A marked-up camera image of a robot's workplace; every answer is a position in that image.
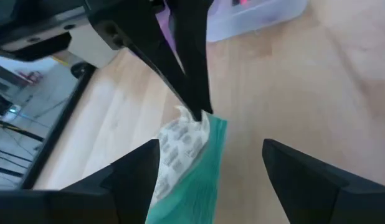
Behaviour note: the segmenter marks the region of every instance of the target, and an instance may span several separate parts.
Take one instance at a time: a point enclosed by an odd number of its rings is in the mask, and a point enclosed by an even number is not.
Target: green cloth
[[[198,161],[171,193],[153,206],[148,224],[213,223],[227,121],[209,115],[211,132]]]

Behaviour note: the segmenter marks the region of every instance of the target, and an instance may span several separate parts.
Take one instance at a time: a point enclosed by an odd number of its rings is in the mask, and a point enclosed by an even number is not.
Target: clear plastic container
[[[288,21],[302,14],[308,0],[215,0],[207,20],[207,41]]]

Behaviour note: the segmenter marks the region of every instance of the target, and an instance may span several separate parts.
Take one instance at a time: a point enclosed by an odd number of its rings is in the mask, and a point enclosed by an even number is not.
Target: floor
[[[288,223],[261,157],[273,138],[385,185],[385,0],[311,0],[302,17],[207,46],[229,121],[215,223]],[[179,104],[127,50],[90,82],[36,189],[61,189],[147,141]]]
[[[22,109],[10,123],[43,138],[46,137],[76,83],[77,79],[72,76],[70,69],[57,64],[44,75],[39,84],[27,86],[11,99],[13,103],[22,106]],[[0,128],[2,151],[33,160],[35,148],[40,145],[39,141]],[[0,158],[0,167],[22,174],[31,164],[3,153],[0,153],[0,156],[15,162],[11,163]],[[0,173],[0,189],[13,189],[19,181],[18,177]]]

